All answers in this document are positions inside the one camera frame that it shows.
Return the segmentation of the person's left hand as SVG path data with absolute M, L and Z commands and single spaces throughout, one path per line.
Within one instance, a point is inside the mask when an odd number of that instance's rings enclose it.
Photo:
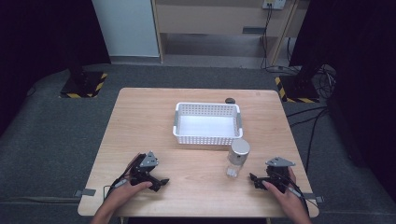
M 126 183 L 114 189 L 107 197 L 106 202 L 114 208 L 119 208 L 131 200 L 138 192 L 152 186 L 151 182 L 142 182 L 137 185 Z

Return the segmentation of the white wall socket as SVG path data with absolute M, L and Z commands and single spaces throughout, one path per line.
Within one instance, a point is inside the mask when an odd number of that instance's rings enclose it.
M 282 10 L 286 5 L 287 0 L 263 0 L 262 8 L 263 9 L 275 9 Z

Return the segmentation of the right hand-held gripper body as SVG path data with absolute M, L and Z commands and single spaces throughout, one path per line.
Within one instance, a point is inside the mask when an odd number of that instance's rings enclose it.
M 284 193 L 290 184 L 289 168 L 294 166 L 293 161 L 288 161 L 281 157 L 274 157 L 265 163 L 267 165 L 267 182 L 272 183 L 279 191 Z

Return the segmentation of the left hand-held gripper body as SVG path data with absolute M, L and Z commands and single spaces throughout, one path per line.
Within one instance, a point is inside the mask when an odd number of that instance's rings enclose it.
M 130 174 L 131 184 L 137 185 L 143 182 L 150 182 L 152 187 L 159 186 L 159 180 L 150 175 L 150 172 L 159 164 L 152 151 L 139 153 L 132 161 Z

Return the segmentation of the black stand base striped edge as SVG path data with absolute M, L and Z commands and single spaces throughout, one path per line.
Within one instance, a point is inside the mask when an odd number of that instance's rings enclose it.
M 102 89 L 107 74 L 104 72 L 84 71 L 71 75 L 61 89 L 62 98 L 92 98 Z
M 280 99 L 289 103 L 318 103 L 319 95 L 311 80 L 298 81 L 297 76 L 275 78 Z

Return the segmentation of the white cabinet panel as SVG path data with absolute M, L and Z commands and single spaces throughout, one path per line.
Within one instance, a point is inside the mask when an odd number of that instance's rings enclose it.
M 110 56 L 159 57 L 151 0 L 92 0 Z

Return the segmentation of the white plastic basket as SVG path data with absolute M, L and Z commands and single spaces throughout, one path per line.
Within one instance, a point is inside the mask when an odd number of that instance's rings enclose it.
M 235 104 L 177 103 L 173 135 L 179 144 L 228 146 L 243 136 Z

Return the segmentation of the person's right hand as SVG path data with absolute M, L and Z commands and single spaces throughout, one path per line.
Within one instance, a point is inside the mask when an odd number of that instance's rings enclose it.
M 301 200 L 291 191 L 286 190 L 284 193 L 279 191 L 273 184 L 263 181 L 263 185 L 275 196 L 283 212 L 287 216 L 305 213 Z

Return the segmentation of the clear bottle with silver cap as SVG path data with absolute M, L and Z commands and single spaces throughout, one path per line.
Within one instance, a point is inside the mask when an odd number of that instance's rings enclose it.
M 250 152 L 249 143 L 242 138 L 233 140 L 228 154 L 226 175 L 237 177 Z

